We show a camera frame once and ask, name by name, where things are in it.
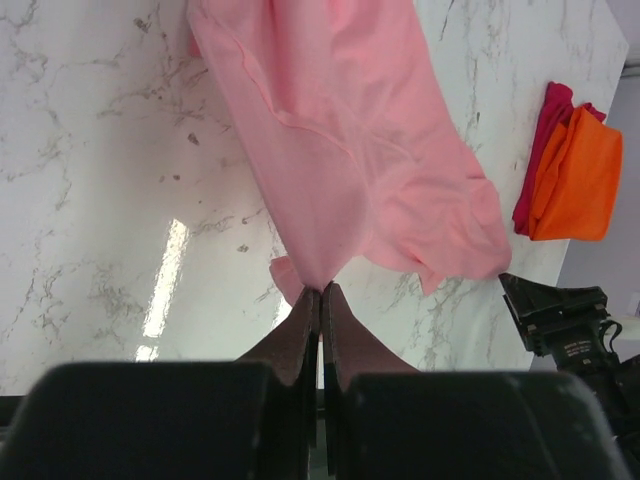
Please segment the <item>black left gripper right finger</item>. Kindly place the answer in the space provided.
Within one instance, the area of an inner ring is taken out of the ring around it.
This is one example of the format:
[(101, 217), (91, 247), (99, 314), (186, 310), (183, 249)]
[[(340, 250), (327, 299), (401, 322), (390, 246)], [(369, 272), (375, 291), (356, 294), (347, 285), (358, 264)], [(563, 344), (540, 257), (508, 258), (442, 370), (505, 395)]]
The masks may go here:
[(421, 372), (323, 293), (329, 470), (338, 479), (626, 479), (589, 386), (565, 371)]

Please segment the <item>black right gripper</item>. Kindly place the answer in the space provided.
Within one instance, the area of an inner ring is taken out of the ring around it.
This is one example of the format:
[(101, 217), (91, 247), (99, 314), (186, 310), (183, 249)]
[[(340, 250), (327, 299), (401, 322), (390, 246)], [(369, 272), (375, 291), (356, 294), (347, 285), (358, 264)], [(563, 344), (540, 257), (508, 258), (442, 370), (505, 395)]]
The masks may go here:
[(605, 333), (613, 327), (618, 335), (622, 325), (609, 317), (601, 288), (556, 288), (511, 273), (498, 278), (528, 352), (552, 357), (559, 370), (613, 369), (620, 364)]

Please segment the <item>pink t-shirt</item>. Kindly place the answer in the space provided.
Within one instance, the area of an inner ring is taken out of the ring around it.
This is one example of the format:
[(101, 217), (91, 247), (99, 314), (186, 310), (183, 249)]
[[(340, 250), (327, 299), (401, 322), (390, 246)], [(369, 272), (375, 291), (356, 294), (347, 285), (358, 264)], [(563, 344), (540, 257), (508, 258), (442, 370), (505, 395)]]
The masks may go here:
[(425, 293), (509, 267), (412, 2), (192, 1), (187, 18), (285, 247), (270, 271), (287, 301), (357, 256)]

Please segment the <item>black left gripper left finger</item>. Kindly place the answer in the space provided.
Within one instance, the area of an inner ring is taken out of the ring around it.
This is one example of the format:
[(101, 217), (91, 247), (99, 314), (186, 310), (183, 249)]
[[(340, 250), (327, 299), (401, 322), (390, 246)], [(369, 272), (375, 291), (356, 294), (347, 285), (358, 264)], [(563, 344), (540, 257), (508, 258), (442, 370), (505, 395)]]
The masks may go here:
[(304, 479), (315, 441), (318, 293), (231, 362), (47, 372), (1, 447), (5, 479)]

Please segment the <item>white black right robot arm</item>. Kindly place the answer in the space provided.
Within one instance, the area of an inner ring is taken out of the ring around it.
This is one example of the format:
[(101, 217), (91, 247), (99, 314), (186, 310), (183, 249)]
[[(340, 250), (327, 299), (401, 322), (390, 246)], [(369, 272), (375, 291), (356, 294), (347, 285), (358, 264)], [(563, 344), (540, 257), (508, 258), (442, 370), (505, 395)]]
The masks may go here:
[(503, 298), (527, 351), (549, 356), (559, 371), (593, 391), (620, 445), (639, 448), (639, 357), (622, 362), (613, 347), (624, 332), (597, 287), (558, 288), (499, 275)]

